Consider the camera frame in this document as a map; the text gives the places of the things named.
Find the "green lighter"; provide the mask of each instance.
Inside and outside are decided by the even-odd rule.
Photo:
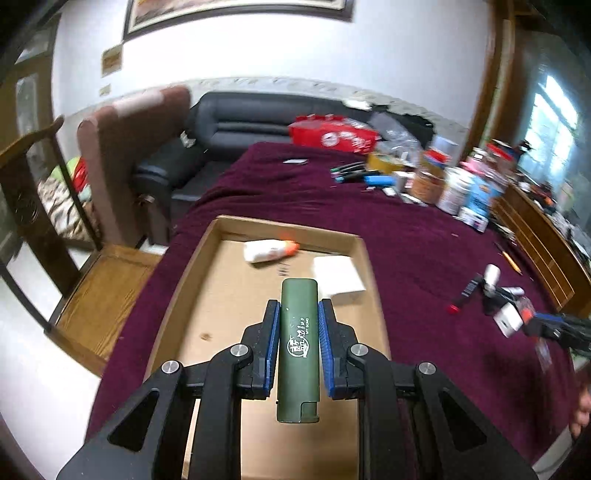
[[[277,421],[315,423],[319,401],[318,284],[287,278],[281,286]]]

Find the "wall socket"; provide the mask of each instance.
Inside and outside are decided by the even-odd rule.
[[[111,84],[105,85],[99,90],[99,96],[104,97],[111,93]]]

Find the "clear plastic bag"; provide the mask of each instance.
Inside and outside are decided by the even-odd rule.
[[[402,157],[407,152],[406,161],[418,167],[421,158],[421,144],[406,128],[387,113],[374,113],[368,122],[384,139],[379,149],[388,155]]]

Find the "silver pivot bolt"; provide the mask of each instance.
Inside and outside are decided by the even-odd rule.
[[[351,353],[354,356],[364,356],[364,355],[367,355],[368,352],[369,352],[369,348],[367,348],[367,346],[362,343],[356,343],[355,345],[353,345],[351,347]]]
[[[424,362],[418,366],[418,371],[423,375],[433,375],[437,371],[437,368],[432,363]]]
[[[179,368],[180,365],[176,360],[169,360],[162,364],[162,371],[167,375],[175,373]]]
[[[243,356],[248,353],[248,347],[239,343],[230,348],[230,353],[234,356]]]

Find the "black leather sofa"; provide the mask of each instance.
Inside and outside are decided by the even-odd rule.
[[[196,140],[194,146],[186,148],[176,138],[140,162],[132,174],[132,189],[151,203],[149,239],[167,244],[176,221],[251,145],[289,143],[289,124],[297,116],[311,113],[333,113],[362,122],[372,115],[335,100],[308,96],[248,92],[203,95],[190,109],[185,124],[187,136]],[[421,142],[431,140],[433,126],[424,119],[418,117],[420,121],[416,123],[416,117],[396,117]]]

